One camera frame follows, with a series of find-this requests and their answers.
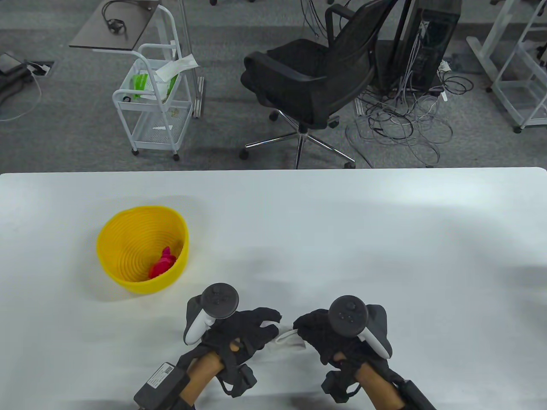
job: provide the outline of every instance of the chair caster wheel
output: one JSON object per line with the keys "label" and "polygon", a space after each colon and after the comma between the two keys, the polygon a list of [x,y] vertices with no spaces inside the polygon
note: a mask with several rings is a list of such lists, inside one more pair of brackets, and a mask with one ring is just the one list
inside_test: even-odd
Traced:
{"label": "chair caster wheel", "polygon": [[240,160],[246,160],[249,158],[249,151],[247,151],[246,148],[243,148],[241,151],[240,151]]}

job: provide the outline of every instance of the gray carpet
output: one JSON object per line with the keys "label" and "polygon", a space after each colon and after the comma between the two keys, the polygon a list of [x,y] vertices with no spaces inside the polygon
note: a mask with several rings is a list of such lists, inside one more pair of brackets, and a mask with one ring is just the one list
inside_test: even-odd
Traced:
{"label": "gray carpet", "polygon": [[[31,114],[12,122],[0,122],[0,173],[53,171],[147,171],[175,169],[264,169],[291,168],[295,142],[273,145],[251,152],[248,161],[237,157],[240,147],[254,140],[289,131],[281,121],[270,123],[269,110],[243,88],[239,77],[243,57],[253,50],[266,50],[302,36],[300,2],[297,0],[187,0],[194,55],[207,80],[204,117],[193,120],[181,147],[180,162],[167,152],[142,150],[139,157],[130,145],[111,95],[125,76],[132,60],[126,56],[69,49],[98,1],[0,0],[0,51],[20,58],[55,60],[49,78],[40,80],[41,104]],[[165,0],[177,18],[174,0]],[[363,0],[354,0],[355,7]],[[449,53],[469,54],[463,41],[467,34],[487,33],[501,4],[475,4],[464,0],[458,32]],[[323,14],[327,5],[316,0]],[[516,22],[524,22],[530,7],[522,5]],[[382,30],[393,35],[397,10]],[[143,41],[155,41],[151,28]],[[503,60],[510,43],[500,47]],[[441,167],[547,166],[545,128],[526,129],[516,135],[507,114],[495,97],[484,92],[486,76],[470,75],[475,90],[449,96],[440,107],[453,130],[453,139],[440,145]],[[28,109],[37,97],[34,86],[12,98],[0,111],[7,118]],[[344,128],[353,121],[352,107],[340,112],[338,128],[318,131],[317,136],[357,157],[344,139]],[[360,143],[375,167],[423,166],[405,147],[383,148]],[[339,168],[343,161],[307,144],[302,168]],[[366,167],[358,158],[358,167]]]}

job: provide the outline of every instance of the dark tabletop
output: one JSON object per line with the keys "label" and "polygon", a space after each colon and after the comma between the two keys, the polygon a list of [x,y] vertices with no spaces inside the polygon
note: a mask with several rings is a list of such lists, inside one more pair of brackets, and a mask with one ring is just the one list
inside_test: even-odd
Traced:
{"label": "dark tabletop", "polygon": [[101,1],[69,47],[131,51],[159,5],[158,0],[139,0],[142,7],[131,3],[112,3],[106,10],[106,18],[123,20],[126,26],[126,30],[122,30],[120,34],[113,34],[101,14],[107,1]]}

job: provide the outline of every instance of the white vr controller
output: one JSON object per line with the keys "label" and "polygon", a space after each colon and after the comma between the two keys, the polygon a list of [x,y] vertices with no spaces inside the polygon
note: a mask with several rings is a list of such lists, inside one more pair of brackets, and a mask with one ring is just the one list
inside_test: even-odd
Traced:
{"label": "white vr controller", "polygon": [[238,304],[237,291],[227,283],[214,283],[201,295],[191,298],[186,309],[184,343],[191,345],[199,342],[215,320],[232,316]]}
{"label": "white vr controller", "polygon": [[328,316],[336,333],[344,337],[357,336],[381,358],[391,358],[393,349],[387,340],[387,314],[382,306],[365,305],[351,295],[340,296],[330,305]]}

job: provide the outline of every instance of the headphones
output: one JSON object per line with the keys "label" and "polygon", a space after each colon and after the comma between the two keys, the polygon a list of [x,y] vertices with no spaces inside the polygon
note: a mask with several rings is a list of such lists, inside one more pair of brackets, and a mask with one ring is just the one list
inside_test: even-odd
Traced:
{"label": "headphones", "polygon": [[121,20],[121,19],[107,19],[106,18],[106,10],[110,7],[111,4],[113,3],[128,3],[128,4],[134,4],[138,7],[142,7],[143,9],[146,9],[148,11],[151,11],[152,8],[151,7],[146,7],[144,6],[142,3],[145,3],[145,2],[141,2],[139,0],[109,0],[108,2],[106,2],[103,7],[102,7],[102,10],[101,10],[101,14],[103,16],[103,19],[104,21],[106,22],[106,25],[108,26],[108,30],[110,31],[110,33],[112,34],[120,34],[122,32],[126,32],[127,31],[127,27],[125,25],[125,21]]}

